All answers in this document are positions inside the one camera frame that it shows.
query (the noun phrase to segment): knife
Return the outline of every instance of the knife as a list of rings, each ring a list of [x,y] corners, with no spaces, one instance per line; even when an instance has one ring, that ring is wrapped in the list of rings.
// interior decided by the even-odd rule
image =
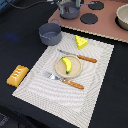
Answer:
[[[60,49],[57,49],[59,52],[61,53],[64,53],[64,54],[67,54],[67,55],[74,55],[74,56],[77,56],[79,59],[82,59],[82,60],[86,60],[86,61],[90,61],[90,62],[93,62],[93,63],[96,63],[97,60],[96,59],[93,59],[93,58],[89,58],[89,57],[86,57],[86,56],[81,56],[81,55],[76,55],[76,54],[73,54],[73,53],[69,53],[69,52],[65,52],[65,51],[62,51]]]

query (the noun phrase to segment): utensil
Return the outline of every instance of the utensil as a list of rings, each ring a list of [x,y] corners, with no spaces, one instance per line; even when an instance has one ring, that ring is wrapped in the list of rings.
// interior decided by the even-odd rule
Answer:
[[[89,4],[96,4],[96,3],[97,2],[94,1],[94,2],[90,2],[90,3],[86,3],[86,4],[80,4],[80,5],[76,6],[76,2],[69,1],[69,2],[66,2],[62,5],[57,3],[57,5],[58,5],[58,8],[60,10],[61,17],[65,18],[65,19],[74,19],[74,18],[79,16],[81,6],[89,5]],[[69,12],[67,12],[65,9],[65,7],[67,7],[67,6],[69,8]]]
[[[116,14],[120,26],[128,31],[128,4],[119,7]]]
[[[46,23],[39,28],[39,35],[43,44],[53,46],[58,44],[62,39],[61,27],[58,19],[52,19],[51,23]]]
[[[68,85],[71,85],[73,87],[76,87],[78,89],[84,89],[84,86],[80,85],[80,84],[77,84],[75,82],[72,82],[72,81],[69,81],[67,79],[61,79],[57,76],[55,76],[54,74],[50,73],[50,72],[45,72],[44,73],[45,77],[49,78],[49,79],[52,79],[52,80],[60,80],[61,82],[65,83],[65,84],[68,84]]]
[[[67,54],[67,55],[74,55],[74,56],[77,56],[79,59],[82,59],[82,60],[86,60],[86,61],[90,61],[90,62],[93,62],[93,63],[96,63],[97,60],[96,59],[93,59],[93,58],[89,58],[89,57],[86,57],[86,56],[81,56],[81,55],[76,55],[76,54],[73,54],[73,53],[69,53],[69,52],[65,52],[65,51],[62,51],[60,49],[57,49],[59,52],[61,53],[64,53],[64,54]]]

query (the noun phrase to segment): bowl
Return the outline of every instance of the bowl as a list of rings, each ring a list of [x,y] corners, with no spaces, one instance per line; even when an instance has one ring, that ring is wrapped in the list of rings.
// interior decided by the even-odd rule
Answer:
[[[128,30],[128,4],[119,7],[116,15],[118,17],[119,25],[123,29]]]

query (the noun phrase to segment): fork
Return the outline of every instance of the fork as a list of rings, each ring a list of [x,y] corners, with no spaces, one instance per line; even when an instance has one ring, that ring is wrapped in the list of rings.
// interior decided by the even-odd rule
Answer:
[[[49,79],[52,79],[52,80],[60,80],[61,82],[65,83],[65,84],[68,84],[68,85],[71,85],[73,87],[76,87],[78,89],[84,89],[84,86],[83,85],[80,85],[80,84],[77,84],[75,82],[72,82],[70,80],[67,80],[67,79],[61,79],[59,78],[58,76],[50,73],[50,72],[45,72],[44,73],[45,77],[49,78]]]

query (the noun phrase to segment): black countertop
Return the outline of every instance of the black countertop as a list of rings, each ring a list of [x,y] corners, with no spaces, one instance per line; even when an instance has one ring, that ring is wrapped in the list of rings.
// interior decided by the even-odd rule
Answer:
[[[17,2],[27,6],[36,0]],[[30,116],[51,128],[76,126],[12,96],[15,87],[6,84],[17,65],[30,70],[47,46],[41,43],[39,27],[47,23],[56,4],[43,3],[26,10],[6,8],[0,12],[0,105]],[[89,128],[128,128],[128,44],[62,28],[62,31],[114,45]]]

